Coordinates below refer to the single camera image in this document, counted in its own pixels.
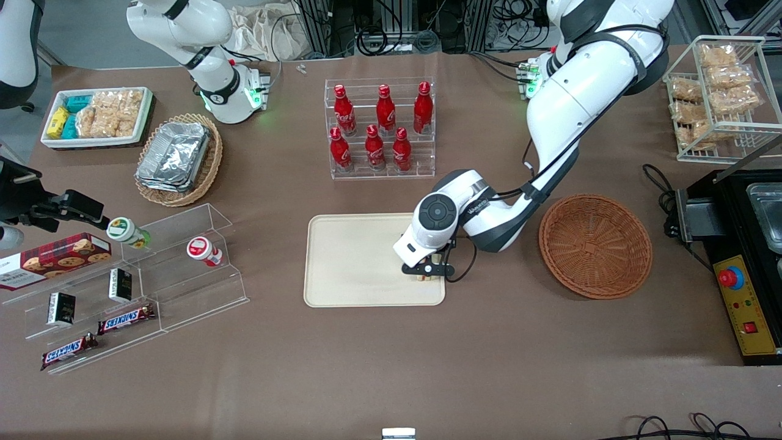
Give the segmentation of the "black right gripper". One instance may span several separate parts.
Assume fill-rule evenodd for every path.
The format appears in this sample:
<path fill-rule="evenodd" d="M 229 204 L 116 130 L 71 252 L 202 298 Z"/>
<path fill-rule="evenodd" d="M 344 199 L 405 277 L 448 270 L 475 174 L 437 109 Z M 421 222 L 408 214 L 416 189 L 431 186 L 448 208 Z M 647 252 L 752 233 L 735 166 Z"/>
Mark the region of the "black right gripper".
<path fill-rule="evenodd" d="M 18 164 L 11 159 L 2 158 L 1 172 L 1 222 L 2 225 L 19 224 L 34 226 L 47 232 L 59 228 L 59 220 L 51 213 L 58 212 L 57 205 L 51 200 L 56 193 L 44 189 L 41 172 Z M 104 205 L 76 190 L 66 190 L 59 197 L 61 220 L 81 222 L 106 230 L 110 219 L 103 215 Z"/>

